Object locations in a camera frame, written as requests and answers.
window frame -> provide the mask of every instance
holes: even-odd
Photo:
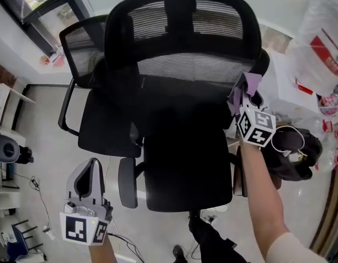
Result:
[[[43,35],[33,26],[41,16],[46,15],[57,7],[68,4],[79,21],[89,18],[90,15],[81,0],[47,0],[39,5],[32,12],[20,20],[9,6],[7,0],[0,0],[1,6],[14,20],[14,22],[25,32],[30,40],[47,56],[50,57],[56,53],[57,49],[51,46]]]

human arm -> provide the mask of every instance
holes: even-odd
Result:
[[[240,150],[254,235],[260,252],[266,259],[267,252],[274,241],[289,232],[284,223],[283,203],[273,185],[259,148],[240,141]]]
[[[117,263],[109,237],[105,237],[103,245],[89,247],[92,263]]]

chair seat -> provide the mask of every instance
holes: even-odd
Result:
[[[184,128],[144,143],[149,210],[179,212],[227,204],[232,199],[225,134],[218,128]]]
[[[131,122],[102,97],[91,90],[82,116],[78,146],[109,156],[141,156],[141,148],[130,139]]]

tiled floor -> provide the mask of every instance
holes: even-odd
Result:
[[[38,235],[44,243],[42,250],[51,262],[90,262],[86,247],[61,240],[59,212],[64,205],[67,177],[81,162],[96,157],[102,163],[104,171],[109,163],[106,198],[114,207],[113,216],[119,232],[134,241],[147,263],[172,263],[174,260],[171,251],[174,244],[181,244],[186,250],[193,245],[193,237],[188,230],[187,213],[155,213],[146,208],[142,199],[139,200],[137,209],[123,207],[117,192],[119,158],[109,159],[81,150],[77,146],[77,138],[58,127],[57,121],[65,92],[66,88],[31,88],[28,96],[36,104],[23,106],[17,128],[27,138],[35,162],[17,165],[15,170],[24,176],[34,175],[37,178],[48,207],[52,232],[57,239],[52,241],[42,233],[42,227],[47,224],[47,215],[39,194],[29,187],[27,180],[16,176],[15,182],[21,187],[22,195],[20,218],[29,219],[31,224],[39,226]],[[79,128],[87,93],[87,90],[82,89],[76,89],[73,93],[67,114],[67,122],[72,128]],[[287,226],[305,246],[310,245],[322,217],[329,183],[330,174],[317,173],[310,181],[283,182],[280,189]],[[142,178],[138,189],[144,191]],[[234,197],[230,209],[226,213],[218,214],[213,226],[223,237],[229,237],[238,244],[237,251],[247,261],[263,262],[253,236],[246,199]],[[117,233],[113,224],[110,225],[110,231]],[[136,259],[125,244],[121,244],[118,250],[118,242],[112,240],[112,243],[117,253]]]

red logo on bag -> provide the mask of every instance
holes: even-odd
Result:
[[[314,40],[311,42],[310,46],[315,51],[315,53],[318,55],[318,57],[322,60],[322,62],[325,64],[325,66],[328,67],[328,69],[336,76],[338,76],[338,62],[333,58],[332,52],[337,54],[338,57],[338,46],[333,42],[333,40],[329,37],[327,32],[325,32],[322,29],[322,33],[320,36],[316,36]]]

